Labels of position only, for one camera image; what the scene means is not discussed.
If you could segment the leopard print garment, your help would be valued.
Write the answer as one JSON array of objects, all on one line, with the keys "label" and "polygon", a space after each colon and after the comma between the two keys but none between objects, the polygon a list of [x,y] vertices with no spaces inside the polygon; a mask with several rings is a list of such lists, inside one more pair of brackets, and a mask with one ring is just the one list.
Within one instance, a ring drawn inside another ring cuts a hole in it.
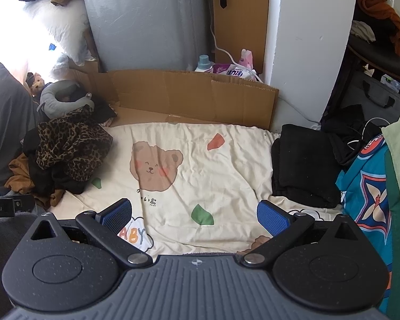
[{"label": "leopard print garment", "polygon": [[75,181],[88,181],[104,162],[113,137],[92,118],[93,109],[82,106],[37,127],[36,163],[47,170],[59,165]]}]

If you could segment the black folded clothes stack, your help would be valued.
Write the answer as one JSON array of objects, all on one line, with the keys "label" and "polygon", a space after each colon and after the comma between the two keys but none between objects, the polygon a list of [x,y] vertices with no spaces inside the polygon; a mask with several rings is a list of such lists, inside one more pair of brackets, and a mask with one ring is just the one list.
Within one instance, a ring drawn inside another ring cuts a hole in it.
[{"label": "black folded clothes stack", "polygon": [[334,209],[340,204],[335,182],[341,168],[325,133],[284,125],[271,146],[271,162],[275,197],[314,208]]}]

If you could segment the brown garment on bed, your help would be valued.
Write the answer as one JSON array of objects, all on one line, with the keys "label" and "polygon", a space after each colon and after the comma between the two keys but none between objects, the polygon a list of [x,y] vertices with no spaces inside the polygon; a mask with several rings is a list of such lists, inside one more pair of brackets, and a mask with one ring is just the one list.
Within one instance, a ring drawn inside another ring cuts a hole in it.
[{"label": "brown garment on bed", "polygon": [[32,195],[36,202],[45,210],[57,206],[63,198],[64,190],[54,190],[51,195],[44,197],[38,190],[34,189],[34,182],[29,175],[29,159],[24,153],[21,153],[18,158],[13,159],[9,163],[8,168],[13,175],[6,181],[5,187],[17,194]]}]

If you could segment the cream bear print bedsheet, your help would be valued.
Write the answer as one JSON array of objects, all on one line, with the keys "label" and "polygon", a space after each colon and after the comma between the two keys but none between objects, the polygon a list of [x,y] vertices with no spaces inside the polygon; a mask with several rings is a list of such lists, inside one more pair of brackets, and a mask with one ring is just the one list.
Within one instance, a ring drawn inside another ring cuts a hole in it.
[{"label": "cream bear print bedsheet", "polygon": [[52,208],[59,219],[100,212],[128,199],[132,215],[118,235],[152,257],[236,253],[269,237],[257,205],[333,220],[335,206],[302,205],[274,194],[271,146],[276,135],[256,127],[140,123],[109,129],[113,145],[80,195]]}]

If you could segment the grey neck pillow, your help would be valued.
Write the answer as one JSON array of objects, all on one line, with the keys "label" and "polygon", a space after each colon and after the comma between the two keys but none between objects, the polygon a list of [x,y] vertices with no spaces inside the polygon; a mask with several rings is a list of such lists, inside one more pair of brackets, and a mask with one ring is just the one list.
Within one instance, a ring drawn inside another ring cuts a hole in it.
[{"label": "grey neck pillow", "polygon": [[84,90],[82,90],[84,95],[80,99],[69,101],[69,97],[78,89],[81,89],[81,85],[73,80],[66,79],[53,82],[42,90],[38,109],[49,119],[61,118],[84,106],[89,106],[94,110],[91,93]]}]

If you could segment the brown cardboard sheet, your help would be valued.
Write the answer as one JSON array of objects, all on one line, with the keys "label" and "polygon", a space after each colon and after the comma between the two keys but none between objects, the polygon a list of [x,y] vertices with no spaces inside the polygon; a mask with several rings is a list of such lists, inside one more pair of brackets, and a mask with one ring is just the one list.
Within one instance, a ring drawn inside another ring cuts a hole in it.
[{"label": "brown cardboard sheet", "polygon": [[270,129],[279,91],[260,82],[194,71],[121,70],[97,63],[69,68],[74,79],[115,109],[113,126],[131,123],[224,123]]}]

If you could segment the small teddy bear toy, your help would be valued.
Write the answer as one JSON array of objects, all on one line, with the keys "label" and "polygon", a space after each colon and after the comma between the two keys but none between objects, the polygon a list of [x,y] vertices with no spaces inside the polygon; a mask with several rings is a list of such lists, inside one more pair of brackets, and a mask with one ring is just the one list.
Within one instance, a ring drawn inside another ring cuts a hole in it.
[{"label": "small teddy bear toy", "polygon": [[29,88],[29,92],[32,96],[36,96],[41,93],[45,87],[45,81],[38,73],[28,72],[26,75],[26,84]]}]

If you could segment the black bag on floor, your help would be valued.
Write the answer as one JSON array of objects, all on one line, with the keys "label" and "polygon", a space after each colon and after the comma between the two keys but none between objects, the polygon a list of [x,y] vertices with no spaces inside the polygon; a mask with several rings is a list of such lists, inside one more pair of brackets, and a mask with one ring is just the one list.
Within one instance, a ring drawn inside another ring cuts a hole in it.
[{"label": "black bag on floor", "polygon": [[365,120],[380,117],[394,123],[400,118],[400,95],[364,73],[356,73],[342,106],[361,105]]}]

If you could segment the purple white detergent pouch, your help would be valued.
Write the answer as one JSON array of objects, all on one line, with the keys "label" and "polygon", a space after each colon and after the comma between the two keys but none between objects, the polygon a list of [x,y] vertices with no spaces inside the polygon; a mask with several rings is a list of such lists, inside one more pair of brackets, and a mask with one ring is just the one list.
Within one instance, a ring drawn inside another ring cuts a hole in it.
[{"label": "purple white detergent pouch", "polygon": [[212,72],[214,74],[222,74],[231,77],[257,81],[255,74],[240,64],[214,64],[212,67]]}]

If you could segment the pink spray bottle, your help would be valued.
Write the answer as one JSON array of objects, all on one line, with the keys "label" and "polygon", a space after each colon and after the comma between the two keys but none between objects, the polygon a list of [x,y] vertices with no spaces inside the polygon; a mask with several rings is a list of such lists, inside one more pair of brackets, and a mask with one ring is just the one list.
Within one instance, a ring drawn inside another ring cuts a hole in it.
[{"label": "pink spray bottle", "polygon": [[241,51],[241,57],[238,63],[249,70],[253,70],[254,69],[253,53],[250,50],[243,49]]}]

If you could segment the blue cap detergent bottle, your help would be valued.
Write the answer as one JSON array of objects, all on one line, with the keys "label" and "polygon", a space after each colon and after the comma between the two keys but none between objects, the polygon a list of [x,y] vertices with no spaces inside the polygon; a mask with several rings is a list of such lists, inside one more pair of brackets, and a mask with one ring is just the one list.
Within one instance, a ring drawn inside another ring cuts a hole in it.
[{"label": "blue cap detergent bottle", "polygon": [[214,63],[209,59],[209,56],[207,54],[202,54],[199,56],[195,71],[201,73],[212,73],[213,66]]}]

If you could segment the white pillow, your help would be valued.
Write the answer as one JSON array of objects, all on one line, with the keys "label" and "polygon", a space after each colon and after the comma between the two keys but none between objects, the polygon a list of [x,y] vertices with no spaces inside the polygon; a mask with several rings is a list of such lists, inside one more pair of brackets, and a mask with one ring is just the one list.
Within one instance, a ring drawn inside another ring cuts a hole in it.
[{"label": "white pillow", "polygon": [[24,4],[29,25],[46,30],[66,56],[76,65],[83,66],[89,54],[84,35],[89,29],[84,0],[71,0],[66,6],[55,6],[51,1],[36,0]]}]

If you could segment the grey wrapped appliance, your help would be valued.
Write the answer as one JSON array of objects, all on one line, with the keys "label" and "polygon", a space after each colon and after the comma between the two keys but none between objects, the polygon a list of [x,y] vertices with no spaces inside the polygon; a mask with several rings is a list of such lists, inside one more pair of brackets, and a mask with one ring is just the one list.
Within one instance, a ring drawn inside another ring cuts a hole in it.
[{"label": "grey wrapped appliance", "polygon": [[207,0],[84,2],[105,71],[192,71],[211,51]]}]

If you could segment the tall brown cardboard panel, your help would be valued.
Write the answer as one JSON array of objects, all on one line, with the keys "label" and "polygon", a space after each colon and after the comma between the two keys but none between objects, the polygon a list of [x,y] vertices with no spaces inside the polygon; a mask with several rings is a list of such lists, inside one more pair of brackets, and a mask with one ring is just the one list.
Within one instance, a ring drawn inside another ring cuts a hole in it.
[{"label": "tall brown cardboard panel", "polygon": [[214,34],[220,48],[215,59],[228,63],[226,50],[239,61],[243,49],[252,52],[254,69],[262,73],[269,0],[213,0]]}]

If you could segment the orange garment on chair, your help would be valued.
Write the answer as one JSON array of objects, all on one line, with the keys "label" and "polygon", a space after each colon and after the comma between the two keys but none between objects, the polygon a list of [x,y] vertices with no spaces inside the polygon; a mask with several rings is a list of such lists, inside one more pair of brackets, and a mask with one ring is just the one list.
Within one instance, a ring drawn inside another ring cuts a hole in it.
[{"label": "orange garment on chair", "polygon": [[395,53],[400,56],[400,16],[387,0],[357,0],[360,9],[368,16],[378,20],[389,20],[395,27],[390,33],[390,41],[394,44]]}]

